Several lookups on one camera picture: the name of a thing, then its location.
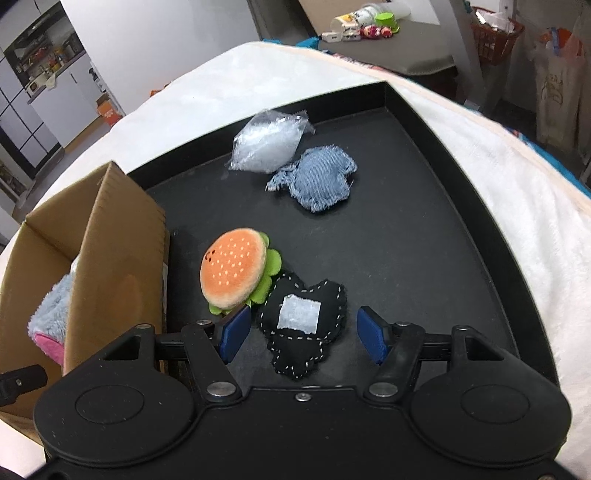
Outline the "blue denim fabric toy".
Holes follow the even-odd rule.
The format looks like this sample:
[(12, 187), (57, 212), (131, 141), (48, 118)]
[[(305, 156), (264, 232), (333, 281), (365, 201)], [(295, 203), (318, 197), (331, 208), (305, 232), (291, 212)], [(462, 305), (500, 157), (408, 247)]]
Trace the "blue denim fabric toy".
[(266, 191), (285, 190), (305, 210), (318, 213), (349, 198), (349, 176), (356, 173), (356, 161), (337, 145), (305, 150), (266, 183)]

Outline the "grey chair seat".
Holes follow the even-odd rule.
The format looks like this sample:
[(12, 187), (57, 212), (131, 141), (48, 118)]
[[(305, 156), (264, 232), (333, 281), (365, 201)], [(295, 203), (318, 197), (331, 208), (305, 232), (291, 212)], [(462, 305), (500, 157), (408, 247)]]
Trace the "grey chair seat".
[(407, 77), (441, 72), (458, 75), (443, 30), (435, 24), (403, 20), (400, 32), (389, 39), (321, 40), (318, 48)]

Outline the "orange cardboard box on floor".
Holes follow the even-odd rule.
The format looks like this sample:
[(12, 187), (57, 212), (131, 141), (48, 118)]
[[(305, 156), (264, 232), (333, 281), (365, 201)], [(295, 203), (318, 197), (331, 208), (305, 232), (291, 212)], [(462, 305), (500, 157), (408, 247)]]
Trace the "orange cardboard box on floor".
[(102, 94), (96, 100), (96, 111), (109, 127), (113, 127), (119, 120), (123, 118), (123, 116), (113, 105), (107, 93)]

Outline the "green cup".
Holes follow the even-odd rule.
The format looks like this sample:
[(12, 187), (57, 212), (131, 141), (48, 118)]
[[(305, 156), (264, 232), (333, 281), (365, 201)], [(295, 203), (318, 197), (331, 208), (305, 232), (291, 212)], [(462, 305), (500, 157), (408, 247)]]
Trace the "green cup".
[(380, 34), (384, 38), (390, 38), (400, 31), (400, 25), (396, 16), (392, 12), (380, 12), (375, 16), (376, 25), (380, 29)]

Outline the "black rectangular tray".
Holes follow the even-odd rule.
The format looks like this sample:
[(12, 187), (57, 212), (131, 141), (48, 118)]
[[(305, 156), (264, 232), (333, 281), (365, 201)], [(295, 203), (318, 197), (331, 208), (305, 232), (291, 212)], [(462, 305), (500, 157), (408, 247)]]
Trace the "black rectangular tray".
[(198, 278), (205, 249), (225, 231), (251, 227), (270, 237), (283, 267), (307, 285), (329, 279), (345, 287), (345, 327), (308, 385), (359, 385), (375, 374), (356, 334), (363, 305), (430, 333), (472, 326), (556, 379), (524, 268), (416, 107), (374, 83), (282, 101), (279, 109), (308, 113), (315, 133), (301, 149), (335, 145), (356, 161), (348, 200), (312, 214), (286, 192), (267, 191), (266, 175), (228, 170), (232, 140), (247, 122), (237, 111), (129, 172), (166, 214), (170, 330), (209, 314)]

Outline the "black stitched fabric toy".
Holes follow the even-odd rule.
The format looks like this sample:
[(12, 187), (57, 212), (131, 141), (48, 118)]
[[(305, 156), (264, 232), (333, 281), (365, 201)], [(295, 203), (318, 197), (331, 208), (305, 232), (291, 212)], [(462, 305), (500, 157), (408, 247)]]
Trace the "black stitched fabric toy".
[(274, 371), (294, 380), (310, 375), (341, 334), (346, 311), (342, 284), (325, 279), (308, 286), (293, 272), (281, 273), (256, 315)]

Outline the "brown cardboard box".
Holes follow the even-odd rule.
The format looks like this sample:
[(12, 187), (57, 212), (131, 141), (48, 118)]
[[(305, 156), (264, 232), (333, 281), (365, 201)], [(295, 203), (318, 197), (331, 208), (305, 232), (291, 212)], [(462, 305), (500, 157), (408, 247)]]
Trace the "brown cardboard box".
[[(27, 215), (1, 276), (1, 369), (41, 365), (54, 384), (133, 326), (163, 325), (165, 212), (113, 162)], [(43, 297), (76, 271), (64, 359), (47, 357), (27, 334)]]

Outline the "clear plastic bag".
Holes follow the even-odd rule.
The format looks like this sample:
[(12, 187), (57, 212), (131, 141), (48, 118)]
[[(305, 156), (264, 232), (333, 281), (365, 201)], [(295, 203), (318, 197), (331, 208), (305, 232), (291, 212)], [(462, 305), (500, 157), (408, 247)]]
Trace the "clear plastic bag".
[(294, 159), (305, 133), (315, 133), (305, 110), (294, 114), (260, 111), (233, 138), (226, 167), (231, 171), (276, 172)]

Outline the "grey fluffy plush slipper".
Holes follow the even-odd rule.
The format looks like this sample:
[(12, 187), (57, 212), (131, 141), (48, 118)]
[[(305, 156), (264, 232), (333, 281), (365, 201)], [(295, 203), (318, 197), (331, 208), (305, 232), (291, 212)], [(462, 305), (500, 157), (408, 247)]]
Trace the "grey fluffy plush slipper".
[(34, 344), (59, 366), (63, 365), (66, 327), (73, 284), (65, 274), (44, 296), (32, 314), (27, 332)]

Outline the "orange plastic basket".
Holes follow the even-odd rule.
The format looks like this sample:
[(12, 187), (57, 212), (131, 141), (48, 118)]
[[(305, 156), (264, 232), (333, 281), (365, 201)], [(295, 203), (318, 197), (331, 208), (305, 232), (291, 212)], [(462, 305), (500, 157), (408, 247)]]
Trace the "orange plastic basket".
[(497, 66), (507, 60), (525, 27), (506, 12), (473, 6), (471, 28), (482, 64)]

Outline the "plush hamburger toy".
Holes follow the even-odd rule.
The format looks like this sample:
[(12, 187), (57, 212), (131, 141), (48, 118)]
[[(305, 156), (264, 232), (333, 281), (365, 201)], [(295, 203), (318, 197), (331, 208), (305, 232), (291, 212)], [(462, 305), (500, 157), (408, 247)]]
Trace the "plush hamburger toy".
[(200, 266), (200, 288), (209, 311), (222, 315), (242, 304), (262, 305), (281, 267), (280, 252), (270, 248), (263, 232), (238, 228), (223, 233), (206, 250)]

